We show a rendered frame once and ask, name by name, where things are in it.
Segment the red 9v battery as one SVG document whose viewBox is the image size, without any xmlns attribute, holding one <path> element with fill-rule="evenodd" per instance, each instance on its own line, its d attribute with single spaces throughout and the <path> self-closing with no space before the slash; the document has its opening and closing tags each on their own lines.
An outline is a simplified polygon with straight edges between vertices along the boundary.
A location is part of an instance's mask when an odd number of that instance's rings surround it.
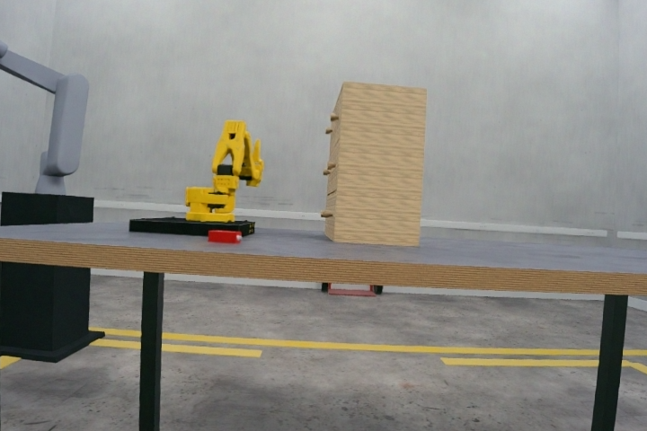
<svg viewBox="0 0 647 431">
<path fill-rule="evenodd" d="M 241 232 L 208 231 L 209 242 L 239 243 L 241 239 Z"/>
</svg>

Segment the wooden chest of drawers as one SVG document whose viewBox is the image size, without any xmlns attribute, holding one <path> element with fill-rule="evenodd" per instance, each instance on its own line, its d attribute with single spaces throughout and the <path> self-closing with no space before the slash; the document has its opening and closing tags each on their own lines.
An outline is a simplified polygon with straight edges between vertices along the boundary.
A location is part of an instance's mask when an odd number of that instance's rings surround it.
<svg viewBox="0 0 647 431">
<path fill-rule="evenodd" d="M 334 239 L 324 234 L 334 242 L 419 246 L 427 89 L 342 87 L 341 133 L 329 154 L 340 139 L 337 187 L 327 193 L 337 190 Z"/>
</svg>

